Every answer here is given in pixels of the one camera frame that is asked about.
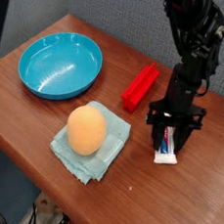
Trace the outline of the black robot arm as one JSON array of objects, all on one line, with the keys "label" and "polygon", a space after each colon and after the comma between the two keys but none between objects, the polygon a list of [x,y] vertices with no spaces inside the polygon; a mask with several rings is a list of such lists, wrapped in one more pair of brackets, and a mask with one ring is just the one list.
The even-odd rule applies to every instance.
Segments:
[{"label": "black robot arm", "polygon": [[175,47],[181,62],[173,68],[165,96],[152,101],[147,122],[153,127],[154,148],[160,147],[165,129],[174,129],[174,152],[179,152],[192,132],[202,127],[206,110],[193,104],[209,86],[219,65],[224,39],[224,17],[213,0],[164,0]]}]

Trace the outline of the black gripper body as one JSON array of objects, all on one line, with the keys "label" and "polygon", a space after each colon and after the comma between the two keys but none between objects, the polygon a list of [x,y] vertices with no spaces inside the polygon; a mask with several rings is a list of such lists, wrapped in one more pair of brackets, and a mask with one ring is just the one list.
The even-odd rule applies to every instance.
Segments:
[{"label": "black gripper body", "polygon": [[154,126],[200,130],[206,110],[194,105],[193,100],[204,95],[198,92],[201,85],[202,77],[196,71],[184,64],[177,64],[171,73],[165,96],[150,102],[146,122]]}]

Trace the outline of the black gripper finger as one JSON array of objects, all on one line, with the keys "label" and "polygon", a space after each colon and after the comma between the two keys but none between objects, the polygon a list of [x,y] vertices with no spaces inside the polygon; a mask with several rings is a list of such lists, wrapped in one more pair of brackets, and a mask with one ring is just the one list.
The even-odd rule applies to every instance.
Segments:
[{"label": "black gripper finger", "polygon": [[155,124],[153,125],[152,137],[154,149],[159,150],[160,143],[164,138],[165,126],[163,124]]},{"label": "black gripper finger", "polygon": [[182,150],[184,144],[187,142],[191,133],[192,131],[189,129],[189,127],[176,128],[175,132],[173,133],[175,154],[177,154],[180,150]]}]

